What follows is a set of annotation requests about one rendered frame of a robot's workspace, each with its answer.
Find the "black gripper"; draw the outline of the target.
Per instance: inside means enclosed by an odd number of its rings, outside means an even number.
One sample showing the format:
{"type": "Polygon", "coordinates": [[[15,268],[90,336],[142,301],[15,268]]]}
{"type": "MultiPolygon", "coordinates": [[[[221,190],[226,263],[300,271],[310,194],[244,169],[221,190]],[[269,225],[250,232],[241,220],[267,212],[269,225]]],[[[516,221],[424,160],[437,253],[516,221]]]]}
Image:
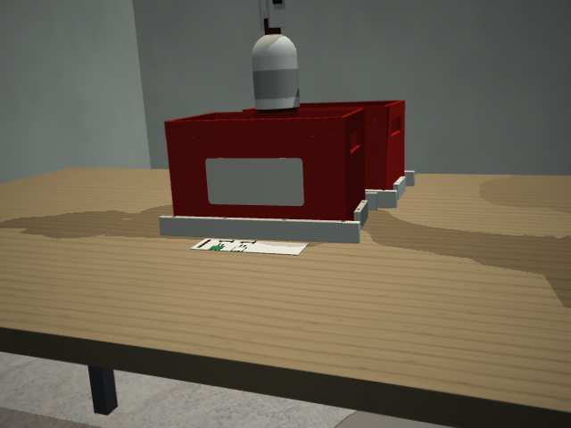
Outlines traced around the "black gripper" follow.
{"type": "Polygon", "coordinates": [[[268,12],[269,28],[286,27],[285,0],[259,0],[261,30],[264,29],[263,13],[268,12]]]}

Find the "white paper strip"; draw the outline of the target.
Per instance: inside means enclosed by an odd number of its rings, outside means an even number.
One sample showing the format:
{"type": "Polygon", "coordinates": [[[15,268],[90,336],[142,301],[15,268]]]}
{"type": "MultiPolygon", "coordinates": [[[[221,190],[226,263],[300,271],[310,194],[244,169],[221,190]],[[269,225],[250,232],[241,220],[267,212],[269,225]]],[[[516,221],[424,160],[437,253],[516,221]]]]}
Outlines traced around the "white paper strip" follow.
{"type": "Polygon", "coordinates": [[[231,251],[298,256],[308,243],[285,243],[206,238],[190,250],[231,251]]]}

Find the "white bottle with grey label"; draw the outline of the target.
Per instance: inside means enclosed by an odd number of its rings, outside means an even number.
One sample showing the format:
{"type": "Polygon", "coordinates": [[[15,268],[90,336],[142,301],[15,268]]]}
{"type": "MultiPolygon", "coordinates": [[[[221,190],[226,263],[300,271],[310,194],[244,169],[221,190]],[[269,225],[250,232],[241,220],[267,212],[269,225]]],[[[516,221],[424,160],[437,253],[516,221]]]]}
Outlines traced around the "white bottle with grey label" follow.
{"type": "Polygon", "coordinates": [[[259,113],[297,111],[300,107],[297,52],[281,28],[269,28],[263,13],[265,36],[252,50],[255,110],[259,113]]]}

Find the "dark red crate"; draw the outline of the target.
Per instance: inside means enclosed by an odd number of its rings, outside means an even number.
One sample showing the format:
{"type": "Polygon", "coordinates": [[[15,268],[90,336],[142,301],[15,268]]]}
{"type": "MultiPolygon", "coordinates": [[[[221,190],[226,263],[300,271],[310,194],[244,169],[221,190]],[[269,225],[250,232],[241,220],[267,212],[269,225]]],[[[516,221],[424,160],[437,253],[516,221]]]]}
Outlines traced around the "dark red crate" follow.
{"type": "Polygon", "coordinates": [[[297,111],[359,108],[365,108],[365,189],[393,190],[404,177],[405,100],[300,103],[297,111]]]}
{"type": "Polygon", "coordinates": [[[164,127],[174,216],[354,221],[365,200],[365,108],[213,112],[164,127]]]}

